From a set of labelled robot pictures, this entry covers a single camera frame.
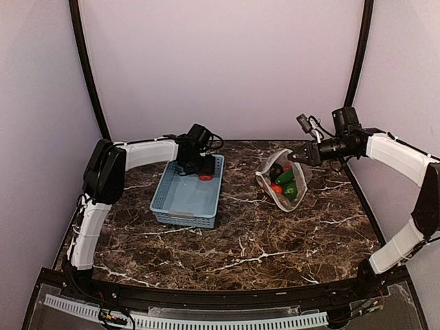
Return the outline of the red wrinkled toy ball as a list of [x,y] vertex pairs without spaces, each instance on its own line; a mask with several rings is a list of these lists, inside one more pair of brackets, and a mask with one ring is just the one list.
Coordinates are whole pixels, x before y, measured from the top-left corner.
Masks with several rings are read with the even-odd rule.
[[212,175],[199,175],[198,178],[202,181],[210,181],[213,176]]

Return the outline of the green toy cucumber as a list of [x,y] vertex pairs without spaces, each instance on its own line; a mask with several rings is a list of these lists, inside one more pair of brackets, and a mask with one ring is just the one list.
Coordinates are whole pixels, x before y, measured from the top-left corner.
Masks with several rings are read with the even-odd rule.
[[275,184],[283,186],[295,180],[292,167],[289,167],[283,174],[281,174],[276,180]]

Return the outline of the purple toy eggplant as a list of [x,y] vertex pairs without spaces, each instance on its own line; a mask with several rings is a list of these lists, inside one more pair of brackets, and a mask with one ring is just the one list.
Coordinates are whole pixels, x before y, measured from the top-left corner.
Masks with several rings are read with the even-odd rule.
[[279,163],[275,162],[269,169],[269,177],[274,182],[281,174],[284,173],[284,168]]

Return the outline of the polka dot zip bag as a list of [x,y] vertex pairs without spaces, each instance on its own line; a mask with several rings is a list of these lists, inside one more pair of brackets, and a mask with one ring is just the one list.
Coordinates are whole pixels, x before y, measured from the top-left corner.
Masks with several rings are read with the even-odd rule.
[[310,167],[288,158],[292,151],[281,149],[265,158],[258,166],[257,184],[283,212],[292,212],[301,203],[312,178]]

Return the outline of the green toy avocado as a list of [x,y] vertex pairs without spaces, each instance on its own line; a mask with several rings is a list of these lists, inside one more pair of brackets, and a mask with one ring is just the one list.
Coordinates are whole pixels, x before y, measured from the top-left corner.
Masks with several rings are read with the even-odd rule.
[[295,181],[291,181],[283,185],[283,196],[289,201],[293,201],[297,198],[298,188]]

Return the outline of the light blue plastic basket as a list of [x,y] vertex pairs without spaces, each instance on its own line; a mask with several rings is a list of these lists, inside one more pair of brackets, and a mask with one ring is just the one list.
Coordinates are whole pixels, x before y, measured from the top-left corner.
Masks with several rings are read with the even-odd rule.
[[197,175],[180,176],[176,161],[166,165],[150,204],[160,223],[213,229],[219,204],[225,157],[215,155],[214,175],[208,181]]

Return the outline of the orange red toy mango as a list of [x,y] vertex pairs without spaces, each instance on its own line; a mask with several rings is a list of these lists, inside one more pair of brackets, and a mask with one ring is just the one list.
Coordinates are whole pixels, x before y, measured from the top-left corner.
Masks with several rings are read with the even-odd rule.
[[272,183],[271,185],[270,185],[270,187],[271,187],[271,189],[275,192],[275,193],[277,193],[277,194],[282,194],[283,193],[283,187],[282,186],[280,186],[280,185],[278,185],[278,184],[275,184],[275,183]]

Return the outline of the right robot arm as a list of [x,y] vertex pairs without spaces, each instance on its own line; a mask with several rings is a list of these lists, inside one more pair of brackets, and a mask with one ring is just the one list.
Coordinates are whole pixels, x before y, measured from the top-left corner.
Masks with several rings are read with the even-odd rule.
[[365,157],[387,169],[392,177],[407,181],[410,191],[418,194],[402,228],[358,265],[351,293],[366,298],[397,266],[439,238],[439,158],[390,132],[362,126],[353,107],[336,109],[331,117],[334,133],[312,115],[297,116],[302,130],[312,139],[291,151],[288,159],[320,166],[333,160],[346,164],[349,159]]

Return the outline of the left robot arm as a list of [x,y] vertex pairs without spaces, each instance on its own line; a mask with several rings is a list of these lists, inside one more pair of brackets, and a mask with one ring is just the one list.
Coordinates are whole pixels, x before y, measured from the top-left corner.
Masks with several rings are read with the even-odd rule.
[[66,266],[85,274],[92,270],[102,225],[123,195],[125,174],[141,166],[166,163],[151,201],[158,222],[214,228],[225,163],[216,152],[222,146],[222,138],[200,124],[152,140],[99,140],[83,175]]

